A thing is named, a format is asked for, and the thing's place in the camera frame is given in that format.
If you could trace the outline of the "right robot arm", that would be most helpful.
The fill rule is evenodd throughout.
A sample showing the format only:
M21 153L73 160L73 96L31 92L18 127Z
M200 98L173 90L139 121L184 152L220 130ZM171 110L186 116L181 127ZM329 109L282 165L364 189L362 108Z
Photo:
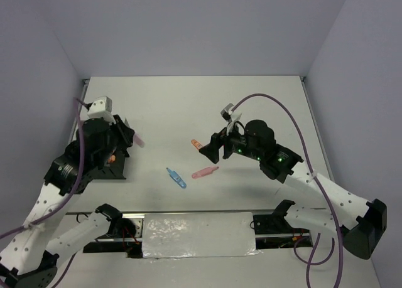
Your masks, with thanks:
M273 225L279 232L293 228L317 231L342 239L342 246L360 259L371 258L387 229L387 206L380 200L369 201L342 188L320 173L311 171L300 155L276 142L274 132L263 120L251 120L239 132L232 122L211 135L199 152L216 164L239 154L259 163L260 170L272 180L294 188L309 197L324 197L324 210L302 207L294 200L283 200L275 209Z

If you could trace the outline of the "blue highlighter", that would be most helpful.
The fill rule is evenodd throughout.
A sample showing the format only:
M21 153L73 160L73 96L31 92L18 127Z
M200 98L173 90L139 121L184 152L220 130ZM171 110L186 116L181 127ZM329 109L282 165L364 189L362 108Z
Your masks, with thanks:
M184 180L182 179L182 177L174 170L170 169L170 168L166 168L170 178L177 184L179 185L179 187L181 187L182 189L185 189L187 187L186 182L184 182Z

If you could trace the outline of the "orange highlighter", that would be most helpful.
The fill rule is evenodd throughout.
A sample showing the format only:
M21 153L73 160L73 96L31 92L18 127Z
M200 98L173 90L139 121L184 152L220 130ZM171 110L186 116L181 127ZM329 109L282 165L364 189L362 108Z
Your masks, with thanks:
M197 150L203 148L203 145L202 145L201 143L199 143L199 142L198 142L197 140L195 140L195 139L192 139L192 140L191 140L191 143L192 143L192 145L193 145Z

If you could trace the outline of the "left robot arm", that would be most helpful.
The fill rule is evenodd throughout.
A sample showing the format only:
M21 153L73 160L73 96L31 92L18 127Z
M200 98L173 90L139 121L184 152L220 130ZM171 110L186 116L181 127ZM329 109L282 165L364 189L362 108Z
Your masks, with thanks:
M76 140L56 158L44 177L40 195L23 226L1 251L1 287L48 287L58 268L91 241L123 233L134 236L136 227L115 207L98 206L69 231L55 232L69 207L112 155L125 159L135 131L118 115L114 122L91 118L79 125Z

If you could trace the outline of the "purple highlighter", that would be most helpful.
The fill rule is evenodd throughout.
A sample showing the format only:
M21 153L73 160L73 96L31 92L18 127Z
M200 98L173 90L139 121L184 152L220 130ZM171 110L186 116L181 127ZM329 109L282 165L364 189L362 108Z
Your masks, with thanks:
M140 148L143 148L145 146L145 142L140 138L137 134L133 136L133 141L135 144L137 144Z

